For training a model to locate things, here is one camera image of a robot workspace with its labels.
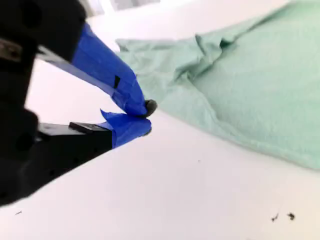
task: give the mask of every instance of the white table surface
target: white table surface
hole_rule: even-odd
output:
[[[178,39],[283,3],[215,2],[149,5],[89,22],[115,48],[117,37]],[[119,111],[97,88],[39,60],[27,106],[41,121],[62,124],[99,123],[99,108]],[[222,141],[160,110],[150,119],[151,135],[1,208],[0,239],[320,239],[320,172]],[[294,221],[287,217],[290,212]]]

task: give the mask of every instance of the blue tape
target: blue tape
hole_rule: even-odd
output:
[[[98,82],[81,77],[84,81],[109,94],[112,100],[127,114],[141,116],[147,113],[145,98],[135,73],[92,32],[88,24],[83,28],[72,65],[96,79]],[[120,81],[114,88],[116,76]]]
[[[112,148],[115,149],[151,131],[151,122],[146,118],[123,113],[101,111],[106,122],[100,127],[112,131]]]
[[[72,63],[50,62],[58,68],[90,83],[111,96],[128,115],[101,111],[106,122],[99,126],[112,131],[112,148],[117,148],[151,130],[145,98],[136,75],[110,50],[86,24]]]

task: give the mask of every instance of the blue painter's tape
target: blue painter's tape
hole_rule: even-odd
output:
[[[151,122],[146,118],[123,113],[101,111],[106,122],[100,127],[112,131],[112,148],[117,148],[151,131]]]

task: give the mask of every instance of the mint green towel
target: mint green towel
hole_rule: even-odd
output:
[[[118,44],[145,97],[170,115],[320,169],[320,2],[291,2],[190,39]]]

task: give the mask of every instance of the wrinkled fabric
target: wrinkled fabric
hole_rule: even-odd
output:
[[[122,39],[118,56],[172,116],[320,169],[319,20],[319,1],[295,1],[190,39]]]

